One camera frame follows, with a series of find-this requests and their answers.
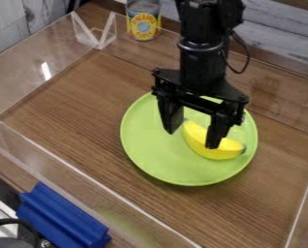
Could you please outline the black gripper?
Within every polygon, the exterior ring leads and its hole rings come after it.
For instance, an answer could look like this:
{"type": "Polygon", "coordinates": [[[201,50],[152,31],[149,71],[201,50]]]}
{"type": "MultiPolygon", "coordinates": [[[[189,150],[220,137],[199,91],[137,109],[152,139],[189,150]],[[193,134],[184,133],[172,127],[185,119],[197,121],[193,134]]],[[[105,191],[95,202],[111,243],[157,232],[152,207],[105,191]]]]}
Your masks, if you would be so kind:
{"type": "Polygon", "coordinates": [[[243,124],[248,97],[227,81],[227,49],[180,42],[180,68],[153,69],[152,94],[157,99],[161,125],[172,135],[184,121],[184,108],[211,116],[205,147],[216,149],[229,129],[243,124]]]}

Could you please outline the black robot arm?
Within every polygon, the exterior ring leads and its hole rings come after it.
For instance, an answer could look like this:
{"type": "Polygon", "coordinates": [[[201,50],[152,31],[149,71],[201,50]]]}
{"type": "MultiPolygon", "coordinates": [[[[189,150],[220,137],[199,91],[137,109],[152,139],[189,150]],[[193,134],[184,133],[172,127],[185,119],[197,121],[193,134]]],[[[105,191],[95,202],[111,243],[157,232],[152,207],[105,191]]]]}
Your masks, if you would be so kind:
{"type": "Polygon", "coordinates": [[[176,132],[184,109],[209,116],[204,147],[215,149],[233,126],[243,123],[248,96],[228,82],[229,41],[239,36],[243,0],[175,0],[180,17],[180,67],[153,70],[152,94],[161,126],[176,132]]]}

